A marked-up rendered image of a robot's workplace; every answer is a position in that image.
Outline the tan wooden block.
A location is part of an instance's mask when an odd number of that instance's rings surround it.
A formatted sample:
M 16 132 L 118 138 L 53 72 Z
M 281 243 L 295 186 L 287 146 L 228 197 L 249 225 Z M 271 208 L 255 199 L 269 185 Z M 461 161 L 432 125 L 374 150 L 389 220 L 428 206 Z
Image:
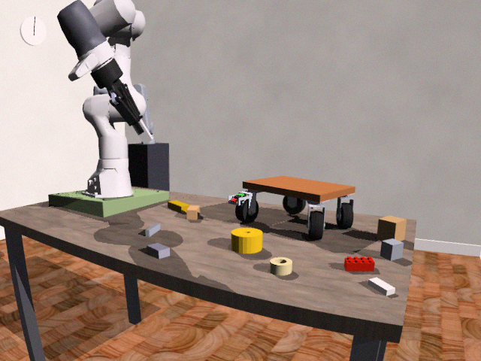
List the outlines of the tan wooden block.
M 200 215 L 200 206 L 190 205 L 186 210 L 187 220 L 197 220 Z

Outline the yellow rectangular bar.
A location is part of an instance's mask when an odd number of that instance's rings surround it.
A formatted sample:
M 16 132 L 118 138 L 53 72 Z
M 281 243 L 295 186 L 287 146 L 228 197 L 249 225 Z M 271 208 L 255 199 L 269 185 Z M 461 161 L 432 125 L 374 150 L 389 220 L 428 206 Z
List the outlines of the yellow rectangular bar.
M 180 213 L 186 213 L 186 210 L 188 209 L 189 206 L 190 205 L 185 204 L 183 202 L 179 202 L 177 200 L 168 202 L 168 208 L 178 211 Z

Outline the brown wooden wheeled dolly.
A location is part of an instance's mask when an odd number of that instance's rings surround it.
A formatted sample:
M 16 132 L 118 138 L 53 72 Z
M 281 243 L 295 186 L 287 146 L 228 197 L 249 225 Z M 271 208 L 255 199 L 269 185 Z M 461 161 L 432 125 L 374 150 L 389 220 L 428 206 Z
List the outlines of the brown wooden wheeled dolly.
M 348 229 L 352 226 L 354 198 L 349 195 L 355 194 L 355 187 L 279 176 L 243 181 L 243 188 L 248 190 L 228 197 L 228 203 L 236 205 L 236 217 L 242 222 L 251 223 L 256 219 L 259 212 L 256 193 L 266 192 L 284 196 L 283 207 L 290 214 L 302 212 L 307 201 L 309 239 L 322 239 L 323 222 L 325 226 L 325 206 L 323 202 L 330 201 L 330 199 L 337 198 L 337 226 L 340 229 Z M 349 199 L 349 203 L 341 203 L 341 199 Z M 323 209 L 322 211 L 310 211 L 310 208 Z

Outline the beige roll of masking tape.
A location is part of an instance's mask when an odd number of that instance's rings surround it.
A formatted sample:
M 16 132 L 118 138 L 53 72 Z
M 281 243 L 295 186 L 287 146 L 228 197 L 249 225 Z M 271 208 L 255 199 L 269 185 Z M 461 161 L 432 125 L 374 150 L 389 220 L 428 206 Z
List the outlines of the beige roll of masking tape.
M 289 275 L 292 273 L 291 259 L 277 257 L 270 260 L 270 273 L 273 275 Z

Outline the yellow short cylinder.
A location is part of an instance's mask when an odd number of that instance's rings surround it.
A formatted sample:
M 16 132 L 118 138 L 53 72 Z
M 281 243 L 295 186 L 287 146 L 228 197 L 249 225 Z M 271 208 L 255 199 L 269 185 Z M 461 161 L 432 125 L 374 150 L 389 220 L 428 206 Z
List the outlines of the yellow short cylinder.
M 262 231 L 252 228 L 232 230 L 231 249 L 236 253 L 258 253 L 262 250 Z

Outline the red toy building brick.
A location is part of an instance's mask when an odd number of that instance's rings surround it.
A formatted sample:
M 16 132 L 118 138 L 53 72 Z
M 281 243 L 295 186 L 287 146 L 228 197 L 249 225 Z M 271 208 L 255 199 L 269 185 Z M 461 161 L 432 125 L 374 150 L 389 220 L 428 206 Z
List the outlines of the red toy building brick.
M 364 258 L 362 256 L 361 258 L 358 258 L 355 256 L 354 258 L 351 258 L 348 256 L 345 258 L 344 267 L 346 272 L 373 272 L 374 264 L 375 263 L 371 257 Z

